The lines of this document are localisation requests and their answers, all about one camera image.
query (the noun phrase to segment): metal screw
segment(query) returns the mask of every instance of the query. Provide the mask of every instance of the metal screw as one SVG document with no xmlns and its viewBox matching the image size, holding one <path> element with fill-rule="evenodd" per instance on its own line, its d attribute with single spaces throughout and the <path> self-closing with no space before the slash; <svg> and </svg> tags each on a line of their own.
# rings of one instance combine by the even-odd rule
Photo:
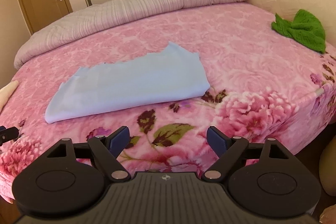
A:
<svg viewBox="0 0 336 224">
<path fill-rule="evenodd" d="M 207 179 L 219 179 L 222 176 L 222 174 L 216 170 L 210 170 L 205 172 L 204 176 Z"/>
<path fill-rule="evenodd" d="M 128 173 L 126 171 L 123 170 L 118 170 L 118 171 L 114 171 L 111 174 L 112 178 L 114 179 L 125 179 L 128 177 Z"/>
<path fill-rule="evenodd" d="M 167 180 L 170 180 L 170 175 L 163 175 L 161 178 L 167 181 Z"/>
</svg>

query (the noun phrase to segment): green knitted fabric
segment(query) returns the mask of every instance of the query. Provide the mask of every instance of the green knitted fabric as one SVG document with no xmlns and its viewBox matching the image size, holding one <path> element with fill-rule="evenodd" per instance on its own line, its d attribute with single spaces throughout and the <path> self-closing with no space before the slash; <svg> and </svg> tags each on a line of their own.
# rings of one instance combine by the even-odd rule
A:
<svg viewBox="0 0 336 224">
<path fill-rule="evenodd" d="M 326 33 L 321 22 L 310 12 L 299 10 L 293 22 L 275 15 L 276 22 L 272 22 L 272 29 L 279 34 L 294 39 L 300 44 L 314 51 L 325 53 Z"/>
</svg>

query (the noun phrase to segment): pink bedspread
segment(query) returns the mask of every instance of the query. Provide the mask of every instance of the pink bedspread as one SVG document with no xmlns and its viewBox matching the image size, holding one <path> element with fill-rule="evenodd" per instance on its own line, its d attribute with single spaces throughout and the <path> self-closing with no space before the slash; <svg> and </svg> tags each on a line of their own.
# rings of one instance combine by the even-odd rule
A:
<svg viewBox="0 0 336 224">
<path fill-rule="evenodd" d="M 336 49 L 328 44 L 328 53 L 320 55 L 272 31 L 273 20 L 274 15 L 246 3 L 179 10 L 31 59 L 15 75 L 20 85 L 0 115 L 0 125 L 20 129 L 18 140 L 1 147 L 0 194 L 10 201 L 15 176 L 59 139 L 85 142 L 123 125 L 132 139 L 118 160 L 132 174 L 201 173 L 216 160 L 206 143 L 210 125 L 253 142 L 272 136 L 297 153 L 335 113 Z M 203 97 L 45 122 L 52 96 L 79 66 L 131 60 L 161 51 L 168 41 L 200 52 L 211 84 Z M 321 87 L 324 93 L 317 97 Z"/>
</svg>

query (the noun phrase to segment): folded blue towel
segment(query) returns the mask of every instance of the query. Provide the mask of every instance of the folded blue towel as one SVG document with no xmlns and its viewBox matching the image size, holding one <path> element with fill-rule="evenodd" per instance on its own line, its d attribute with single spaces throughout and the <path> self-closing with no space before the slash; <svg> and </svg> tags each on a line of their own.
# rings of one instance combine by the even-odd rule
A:
<svg viewBox="0 0 336 224">
<path fill-rule="evenodd" d="M 200 97 L 210 88 L 198 53 L 169 42 L 160 53 L 79 70 L 62 83 L 47 123 L 136 106 Z"/>
</svg>

